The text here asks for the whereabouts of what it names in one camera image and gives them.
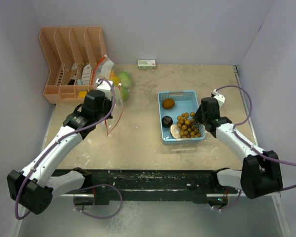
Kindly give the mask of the green cabbage front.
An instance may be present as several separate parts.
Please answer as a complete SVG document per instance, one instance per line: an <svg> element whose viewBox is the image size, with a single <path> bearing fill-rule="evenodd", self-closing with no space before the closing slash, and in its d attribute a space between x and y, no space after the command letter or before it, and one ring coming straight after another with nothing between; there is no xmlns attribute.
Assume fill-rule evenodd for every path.
<svg viewBox="0 0 296 237"><path fill-rule="evenodd" d="M128 100L128 98L129 98L129 91L128 91L128 89L125 86L121 85L120 86L120 92L121 92L123 101L126 102Z"/></svg>

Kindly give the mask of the green cabbage back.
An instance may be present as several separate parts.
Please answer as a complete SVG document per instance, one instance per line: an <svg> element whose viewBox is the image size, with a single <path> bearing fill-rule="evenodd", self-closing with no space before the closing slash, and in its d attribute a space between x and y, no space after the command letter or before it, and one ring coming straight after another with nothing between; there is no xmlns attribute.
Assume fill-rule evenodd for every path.
<svg viewBox="0 0 296 237"><path fill-rule="evenodd" d="M126 88L130 88L133 84L133 78L131 77L131 75L126 72L126 71L122 71L119 72L117 75L120 79L120 83L126 87Z"/></svg>

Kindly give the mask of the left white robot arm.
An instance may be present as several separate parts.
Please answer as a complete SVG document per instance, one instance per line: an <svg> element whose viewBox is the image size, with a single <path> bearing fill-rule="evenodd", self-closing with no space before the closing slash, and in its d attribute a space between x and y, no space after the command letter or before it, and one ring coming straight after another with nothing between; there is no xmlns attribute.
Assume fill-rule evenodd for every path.
<svg viewBox="0 0 296 237"><path fill-rule="evenodd" d="M85 194L91 190L92 175L82 168L74 168L65 175L52 174L68 155L92 132L96 125L112 118L115 92L90 90L82 104L75 107L47 147L21 171L12 170L7 176L10 197L15 201L17 220L30 213L41 214L51 201L65 193L78 190Z"/></svg>

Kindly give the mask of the green cabbage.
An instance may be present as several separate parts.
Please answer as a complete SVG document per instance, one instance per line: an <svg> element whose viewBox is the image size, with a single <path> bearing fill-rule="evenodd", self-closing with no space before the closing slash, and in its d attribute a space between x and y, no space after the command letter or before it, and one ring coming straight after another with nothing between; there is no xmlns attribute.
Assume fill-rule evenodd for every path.
<svg viewBox="0 0 296 237"><path fill-rule="evenodd" d="M120 86L120 92L121 92L123 101L126 102L128 100L128 98L129 98L129 91L128 91L128 89L125 86L121 85Z"/></svg>
<svg viewBox="0 0 296 237"><path fill-rule="evenodd" d="M131 77L131 75L126 72L126 71L122 71L119 72L117 75L120 79L120 83L126 87L126 88L130 88L133 84L133 78Z"/></svg>

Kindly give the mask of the brown longan bunch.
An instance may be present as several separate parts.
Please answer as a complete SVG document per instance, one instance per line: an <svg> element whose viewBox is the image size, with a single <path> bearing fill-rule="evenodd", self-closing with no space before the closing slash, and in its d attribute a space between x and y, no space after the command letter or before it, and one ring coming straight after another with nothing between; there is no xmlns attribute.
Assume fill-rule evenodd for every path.
<svg viewBox="0 0 296 237"><path fill-rule="evenodd" d="M200 138L202 136L201 126L193 119L195 112L185 112L177 116L177 126L181 130L181 138Z"/></svg>

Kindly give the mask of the yellow starfruit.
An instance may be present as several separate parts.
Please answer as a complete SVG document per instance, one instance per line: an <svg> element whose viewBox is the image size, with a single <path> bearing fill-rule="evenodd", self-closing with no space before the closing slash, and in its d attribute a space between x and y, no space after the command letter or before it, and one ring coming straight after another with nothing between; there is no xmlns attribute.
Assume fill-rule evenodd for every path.
<svg viewBox="0 0 296 237"><path fill-rule="evenodd" d="M120 84L120 78L117 76L110 78L110 80L113 82L115 87L118 87L118 85Z"/></svg>

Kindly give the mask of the beige mushroom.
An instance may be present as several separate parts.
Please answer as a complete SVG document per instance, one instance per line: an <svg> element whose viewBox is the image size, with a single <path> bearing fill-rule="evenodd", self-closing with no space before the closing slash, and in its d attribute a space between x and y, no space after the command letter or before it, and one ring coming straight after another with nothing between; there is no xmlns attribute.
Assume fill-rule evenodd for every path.
<svg viewBox="0 0 296 237"><path fill-rule="evenodd" d="M170 134L174 139L181 138L181 130L176 124L170 126Z"/></svg>

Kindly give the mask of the clear orange zip bag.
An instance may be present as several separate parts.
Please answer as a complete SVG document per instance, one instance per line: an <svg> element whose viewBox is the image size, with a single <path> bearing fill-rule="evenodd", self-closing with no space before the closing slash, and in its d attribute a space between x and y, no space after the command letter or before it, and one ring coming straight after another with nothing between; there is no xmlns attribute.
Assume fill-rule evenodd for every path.
<svg viewBox="0 0 296 237"><path fill-rule="evenodd" d="M112 97L113 86L117 101L126 102L129 99L133 78L127 71L118 70L115 63L105 55L93 70L90 84L94 89L104 92L109 99Z"/></svg>

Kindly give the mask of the brown kiwi fruit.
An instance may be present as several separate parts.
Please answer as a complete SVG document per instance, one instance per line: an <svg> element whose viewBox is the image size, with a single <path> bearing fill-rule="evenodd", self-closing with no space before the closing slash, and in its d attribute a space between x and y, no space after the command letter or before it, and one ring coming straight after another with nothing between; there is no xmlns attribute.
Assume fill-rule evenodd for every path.
<svg viewBox="0 0 296 237"><path fill-rule="evenodd" d="M172 109L175 106L175 101L171 98L166 99L162 102L162 107L166 110Z"/></svg>

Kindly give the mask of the dark purple fruit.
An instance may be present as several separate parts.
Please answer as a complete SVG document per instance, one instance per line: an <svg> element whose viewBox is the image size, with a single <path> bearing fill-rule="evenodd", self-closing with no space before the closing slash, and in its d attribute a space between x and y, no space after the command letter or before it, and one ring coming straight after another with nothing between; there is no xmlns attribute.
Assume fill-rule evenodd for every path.
<svg viewBox="0 0 296 237"><path fill-rule="evenodd" d="M162 124L162 127L164 128L170 128L171 125L173 124L173 120L170 116L164 116L161 119L161 124Z"/></svg>

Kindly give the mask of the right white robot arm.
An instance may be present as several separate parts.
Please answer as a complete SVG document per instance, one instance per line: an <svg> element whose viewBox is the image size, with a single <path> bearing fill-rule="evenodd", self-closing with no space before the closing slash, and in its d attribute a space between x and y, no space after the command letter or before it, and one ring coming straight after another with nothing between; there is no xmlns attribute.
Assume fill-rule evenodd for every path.
<svg viewBox="0 0 296 237"><path fill-rule="evenodd" d="M234 127L230 119L222 117L217 96L201 99L194 119L242 161L241 170L223 168L216 171L216 177L209 182L214 193L232 187L255 199L283 188L278 155L254 145Z"/></svg>

